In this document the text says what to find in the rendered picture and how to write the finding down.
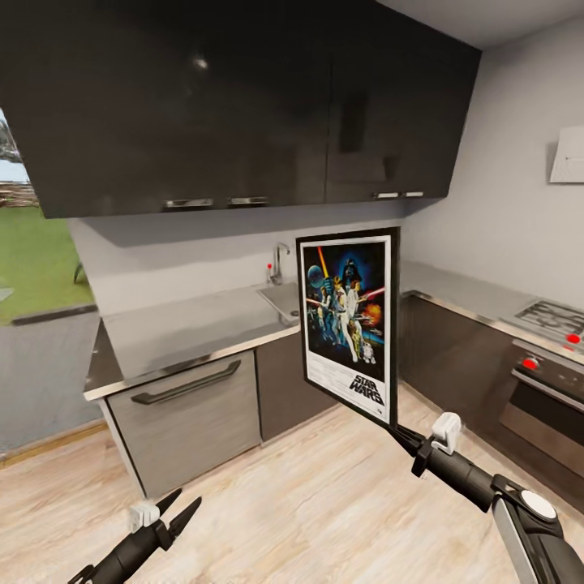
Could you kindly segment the poster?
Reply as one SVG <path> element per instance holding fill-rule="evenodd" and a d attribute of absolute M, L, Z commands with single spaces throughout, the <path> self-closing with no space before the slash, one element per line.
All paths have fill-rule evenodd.
<path fill-rule="evenodd" d="M 385 430 L 398 425 L 396 232 L 295 239 L 304 382 Z"/>

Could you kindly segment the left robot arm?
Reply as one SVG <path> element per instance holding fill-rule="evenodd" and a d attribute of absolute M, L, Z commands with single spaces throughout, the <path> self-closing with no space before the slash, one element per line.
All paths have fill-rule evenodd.
<path fill-rule="evenodd" d="M 167 551 L 202 502 L 200 496 L 170 521 L 167 529 L 160 517 L 181 493 L 182 487 L 156 505 L 149 500 L 130 505 L 127 527 L 131 533 L 96 567 L 87 565 L 67 584 L 124 584 L 158 548 Z"/>

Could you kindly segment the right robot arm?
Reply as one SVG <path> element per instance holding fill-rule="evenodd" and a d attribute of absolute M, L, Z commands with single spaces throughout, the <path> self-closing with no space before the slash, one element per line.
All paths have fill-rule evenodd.
<path fill-rule="evenodd" d="M 454 412 L 440 415 L 428 439 L 401 424 L 397 429 L 386 425 L 398 444 L 415 457 L 414 475 L 429 470 L 484 513 L 492 507 L 521 584 L 584 584 L 584 563 L 565 541 L 554 506 L 539 493 L 501 474 L 492 476 L 455 451 L 461 428 Z"/>

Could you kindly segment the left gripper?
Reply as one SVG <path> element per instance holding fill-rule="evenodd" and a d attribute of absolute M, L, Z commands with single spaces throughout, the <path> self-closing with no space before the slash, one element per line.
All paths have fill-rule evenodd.
<path fill-rule="evenodd" d="M 160 517 L 173 504 L 173 502 L 183 493 L 183 488 L 179 488 L 157 503 L 160 509 Z M 170 521 L 170 528 L 167 529 L 165 523 L 158 518 L 150 526 L 142 526 L 136 533 L 130 533 L 114 549 L 114 554 L 122 566 L 127 580 L 149 559 L 158 549 L 167 551 L 183 532 L 185 526 L 194 516 L 200 507 L 202 497 L 193 501 L 175 519 Z"/>

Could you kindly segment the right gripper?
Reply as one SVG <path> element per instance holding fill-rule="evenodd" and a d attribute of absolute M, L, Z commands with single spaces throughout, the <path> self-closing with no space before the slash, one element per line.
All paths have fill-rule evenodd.
<path fill-rule="evenodd" d="M 470 470 L 474 467 L 472 461 L 457 451 L 450 455 L 442 449 L 432 447 L 434 436 L 427 439 L 401 424 L 397 425 L 397 429 L 386 425 L 386 429 L 408 454 L 415 457 L 411 470 L 414 475 L 420 477 L 425 470 L 429 470 L 456 492 L 462 493 Z"/>

